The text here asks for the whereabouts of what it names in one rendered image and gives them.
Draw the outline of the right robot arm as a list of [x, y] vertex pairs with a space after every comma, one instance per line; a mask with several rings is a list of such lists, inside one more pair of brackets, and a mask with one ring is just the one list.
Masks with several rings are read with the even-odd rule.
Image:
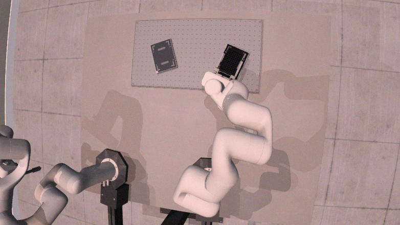
[[253, 134], [230, 127], [219, 129], [212, 145], [212, 168], [190, 165], [183, 172], [173, 194], [174, 202], [201, 216], [213, 217], [220, 209], [220, 201], [238, 181], [231, 158], [255, 165], [264, 165], [271, 158], [273, 122], [270, 110], [248, 101], [248, 88], [236, 79], [226, 87], [217, 79], [209, 79], [205, 92], [231, 123], [257, 131]]

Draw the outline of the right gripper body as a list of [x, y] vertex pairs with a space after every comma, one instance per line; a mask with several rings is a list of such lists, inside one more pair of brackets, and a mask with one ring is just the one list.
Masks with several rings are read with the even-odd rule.
[[219, 75], [216, 75], [216, 74], [214, 74], [214, 73], [212, 73], [212, 72], [206, 72], [205, 75], [204, 75], [204, 77], [203, 77], [203, 79], [202, 79], [202, 86], [205, 86], [205, 83], [206, 83], [209, 79], [212, 79], [212, 78], [215, 78], [215, 79], [218, 79], [219, 81], [221, 81], [221, 82], [224, 84], [225, 87], [226, 87], [227, 84], [230, 82], [229, 80], [227, 80], [227, 79], [225, 79], [225, 78], [223, 78], [223, 77], [221, 77], [221, 76], [219, 76]]

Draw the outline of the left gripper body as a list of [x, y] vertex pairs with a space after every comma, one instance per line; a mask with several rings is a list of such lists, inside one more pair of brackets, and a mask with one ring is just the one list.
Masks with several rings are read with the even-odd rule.
[[3, 178], [10, 173], [12, 173], [16, 168], [17, 164], [13, 160], [6, 160], [3, 163], [0, 163], [0, 177]]

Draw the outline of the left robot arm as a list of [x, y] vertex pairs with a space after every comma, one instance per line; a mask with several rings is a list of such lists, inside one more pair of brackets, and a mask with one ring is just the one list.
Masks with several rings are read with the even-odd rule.
[[109, 185], [119, 176], [117, 163], [106, 158], [101, 163], [75, 171], [64, 163], [55, 165], [37, 185], [34, 195], [42, 204], [29, 218], [17, 220], [12, 215], [14, 187], [25, 176], [30, 162], [31, 145], [25, 139], [13, 139], [13, 130], [0, 125], [0, 163], [6, 160], [19, 160], [17, 168], [0, 179], [0, 225], [51, 225], [68, 203], [68, 197], [55, 186], [70, 194], [103, 182]]

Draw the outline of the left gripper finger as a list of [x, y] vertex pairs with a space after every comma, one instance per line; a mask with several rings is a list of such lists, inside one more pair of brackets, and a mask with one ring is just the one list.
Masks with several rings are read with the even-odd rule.
[[29, 174], [29, 173], [31, 173], [31, 172], [37, 172], [37, 171], [39, 171], [39, 170], [41, 170], [41, 167], [40, 166], [38, 166], [38, 167], [35, 167], [35, 168], [32, 168], [31, 170], [28, 170], [27, 172], [26, 172], [26, 174]]

